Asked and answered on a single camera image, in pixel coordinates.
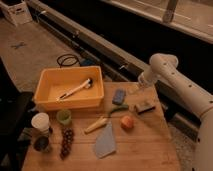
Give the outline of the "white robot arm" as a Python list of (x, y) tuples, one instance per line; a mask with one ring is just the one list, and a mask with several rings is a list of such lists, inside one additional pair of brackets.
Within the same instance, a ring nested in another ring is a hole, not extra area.
[(213, 171), (213, 95), (177, 70), (175, 55), (155, 53), (138, 76), (140, 86), (149, 87), (163, 78), (201, 121), (194, 153), (194, 171)]

